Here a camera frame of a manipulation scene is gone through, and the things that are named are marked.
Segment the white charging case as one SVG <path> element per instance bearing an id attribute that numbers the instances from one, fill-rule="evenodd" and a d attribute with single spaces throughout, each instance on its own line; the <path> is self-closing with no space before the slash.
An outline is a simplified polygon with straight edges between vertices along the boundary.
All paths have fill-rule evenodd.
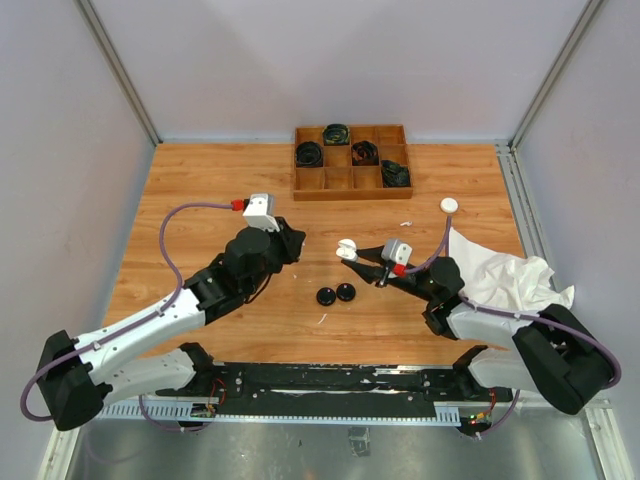
<path id="1" fill-rule="evenodd" d="M 459 210 L 459 203 L 454 198 L 446 197 L 441 200 L 440 209 L 447 215 L 453 215 Z"/>
<path id="2" fill-rule="evenodd" d="M 358 254 L 356 243 L 349 238 L 339 240 L 336 255 L 342 260 L 357 261 Z"/>

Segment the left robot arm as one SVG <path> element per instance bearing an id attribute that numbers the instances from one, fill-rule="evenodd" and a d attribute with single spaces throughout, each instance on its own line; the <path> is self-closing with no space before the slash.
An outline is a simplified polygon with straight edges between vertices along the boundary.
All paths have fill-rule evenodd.
<path id="1" fill-rule="evenodd" d="M 77 337 L 60 330 L 45 341 L 36 384 L 60 431 L 80 427 L 108 404 L 159 389 L 207 393 L 214 371 L 197 346 L 165 358 L 153 347 L 204 327 L 249 304 L 286 265 L 299 261 L 305 232 L 278 217 L 268 231 L 247 226 L 205 268 L 178 282 L 178 290 L 110 325 Z"/>

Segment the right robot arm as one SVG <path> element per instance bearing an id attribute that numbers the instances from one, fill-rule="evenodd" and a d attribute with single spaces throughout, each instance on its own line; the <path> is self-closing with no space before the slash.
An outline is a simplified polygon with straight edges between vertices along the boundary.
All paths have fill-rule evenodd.
<path id="1" fill-rule="evenodd" d="M 566 307 L 550 304 L 529 313 L 481 305 L 462 295 L 464 282 L 453 258 L 414 266 L 411 253 L 397 239 L 368 249 L 344 239 L 336 250 L 341 263 L 366 283 L 424 300 L 423 317 L 433 334 L 477 341 L 454 365 L 453 387 L 463 399 L 477 399 L 489 388 L 523 390 L 575 415 L 620 381 L 619 361 Z"/>

